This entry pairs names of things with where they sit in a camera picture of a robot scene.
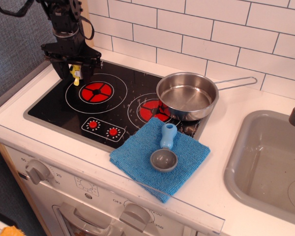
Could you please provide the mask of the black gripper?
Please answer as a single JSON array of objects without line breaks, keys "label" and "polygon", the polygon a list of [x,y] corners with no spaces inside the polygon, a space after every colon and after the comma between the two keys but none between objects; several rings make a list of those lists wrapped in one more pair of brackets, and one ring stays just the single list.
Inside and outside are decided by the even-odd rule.
[{"label": "black gripper", "polygon": [[101,53],[86,44],[82,33],[56,37],[55,43],[41,45],[45,59],[50,61],[59,77],[64,80],[69,76],[69,64],[80,65],[85,84],[91,82],[95,66],[101,66]]}]

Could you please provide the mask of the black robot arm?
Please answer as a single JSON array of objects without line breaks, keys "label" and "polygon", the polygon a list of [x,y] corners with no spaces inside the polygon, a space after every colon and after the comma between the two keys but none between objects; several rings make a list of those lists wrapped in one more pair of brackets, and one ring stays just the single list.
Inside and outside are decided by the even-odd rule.
[{"label": "black robot arm", "polygon": [[85,36],[82,21],[89,23],[89,20],[81,16],[82,3],[79,0],[39,0],[38,3],[51,21],[57,40],[41,45],[45,59],[50,61],[61,79],[69,77],[71,64],[80,66],[85,83],[91,82],[95,67],[101,65],[101,53],[86,44],[94,34]]}]

